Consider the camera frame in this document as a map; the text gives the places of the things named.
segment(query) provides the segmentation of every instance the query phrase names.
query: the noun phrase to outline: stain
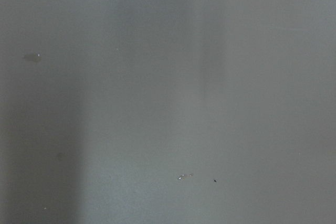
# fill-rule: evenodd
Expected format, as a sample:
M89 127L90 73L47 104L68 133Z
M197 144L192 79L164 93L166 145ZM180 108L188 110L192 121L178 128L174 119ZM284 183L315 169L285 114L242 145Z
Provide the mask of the stain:
M61 162L64 158L64 153L62 153L62 152L57 153L56 158L57 158L58 161Z
M23 56L23 58L26 61L31 61L34 63L39 63L42 60L41 54L26 54Z

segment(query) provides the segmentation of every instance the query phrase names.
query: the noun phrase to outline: blurry gray background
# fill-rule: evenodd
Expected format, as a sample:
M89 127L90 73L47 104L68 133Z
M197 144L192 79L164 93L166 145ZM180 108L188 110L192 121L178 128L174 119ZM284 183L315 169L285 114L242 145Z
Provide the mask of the blurry gray background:
M0 223L335 222L336 0L0 4Z

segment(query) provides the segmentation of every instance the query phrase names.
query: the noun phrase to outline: dark spot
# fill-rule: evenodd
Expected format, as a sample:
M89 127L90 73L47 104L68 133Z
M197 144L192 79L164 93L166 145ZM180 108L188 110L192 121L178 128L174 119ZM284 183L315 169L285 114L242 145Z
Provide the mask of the dark spot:
M57 153L56 158L58 159L58 161L62 161L62 159L64 158L64 153L62 152Z

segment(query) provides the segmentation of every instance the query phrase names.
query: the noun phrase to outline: gray wall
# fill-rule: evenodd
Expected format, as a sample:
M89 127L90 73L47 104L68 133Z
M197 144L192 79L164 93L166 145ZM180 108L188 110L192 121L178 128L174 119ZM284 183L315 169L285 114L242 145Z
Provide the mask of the gray wall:
M335 3L0 0L0 223L334 223Z

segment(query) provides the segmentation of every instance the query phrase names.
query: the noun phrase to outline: small speck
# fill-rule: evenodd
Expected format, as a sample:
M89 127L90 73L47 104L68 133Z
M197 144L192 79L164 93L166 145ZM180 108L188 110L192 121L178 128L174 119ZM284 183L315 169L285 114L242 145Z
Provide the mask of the small speck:
M26 61L32 61L35 63L39 63L41 61L41 54L34 53L34 54L26 54L23 56L24 60Z

